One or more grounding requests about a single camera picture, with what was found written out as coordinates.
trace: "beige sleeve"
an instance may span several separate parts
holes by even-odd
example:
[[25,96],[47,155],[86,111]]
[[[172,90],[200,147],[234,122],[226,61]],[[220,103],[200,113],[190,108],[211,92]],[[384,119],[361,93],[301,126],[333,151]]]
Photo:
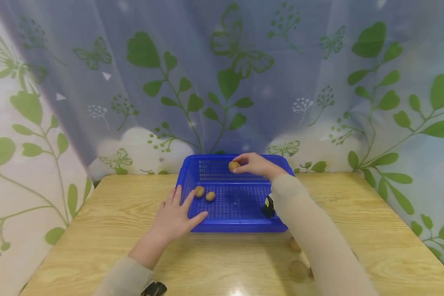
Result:
[[110,270],[93,296],[140,296],[151,284],[153,272],[129,257]]
[[300,181],[276,177],[271,196],[276,214],[305,252],[322,296],[378,296],[334,222]]

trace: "sheer curtain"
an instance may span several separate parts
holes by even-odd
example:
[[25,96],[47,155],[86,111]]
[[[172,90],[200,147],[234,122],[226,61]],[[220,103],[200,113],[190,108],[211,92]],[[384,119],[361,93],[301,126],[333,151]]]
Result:
[[[30,214],[41,249],[0,289],[46,255],[42,221],[63,232],[85,171],[246,151],[362,174],[444,263],[444,1],[0,1],[0,219],[47,205],[17,180],[57,208]],[[30,252],[21,217],[0,220],[0,282]]]

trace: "black object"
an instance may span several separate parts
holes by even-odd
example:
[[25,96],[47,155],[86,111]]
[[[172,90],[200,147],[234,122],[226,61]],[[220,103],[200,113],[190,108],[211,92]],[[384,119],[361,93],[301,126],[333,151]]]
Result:
[[163,296],[167,290],[163,283],[153,282],[141,293],[141,296]]
[[261,207],[261,212],[268,219],[275,216],[275,207],[273,206],[273,200],[269,195],[265,199],[265,205]]

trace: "hand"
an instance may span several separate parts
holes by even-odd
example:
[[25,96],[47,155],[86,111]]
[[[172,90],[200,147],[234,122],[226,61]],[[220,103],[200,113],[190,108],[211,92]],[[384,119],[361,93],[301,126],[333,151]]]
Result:
[[196,225],[204,221],[207,212],[202,212],[192,219],[188,219],[187,212],[194,199],[194,190],[181,203],[181,185],[172,189],[166,200],[160,203],[150,230],[142,236],[134,248],[128,253],[142,266],[153,270],[170,243],[181,238]]
[[278,175],[288,174],[284,169],[253,152],[239,155],[233,161],[244,164],[240,168],[234,169],[235,174],[252,173],[268,178],[270,182]]
[[188,219],[187,212],[194,199],[194,190],[181,203],[181,185],[172,189],[168,198],[160,203],[148,234],[159,237],[164,243],[170,244],[184,236],[207,217],[207,212],[201,212],[192,219]]

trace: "wooden table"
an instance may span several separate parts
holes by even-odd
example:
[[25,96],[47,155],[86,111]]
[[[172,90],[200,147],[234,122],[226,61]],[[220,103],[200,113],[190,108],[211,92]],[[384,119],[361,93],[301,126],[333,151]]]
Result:
[[[89,296],[151,224],[177,175],[105,177],[36,271],[23,296]],[[444,266],[354,173],[298,174],[332,217],[380,295],[444,295]],[[298,254],[284,234],[189,234],[154,278],[166,295],[317,295],[288,265]]]

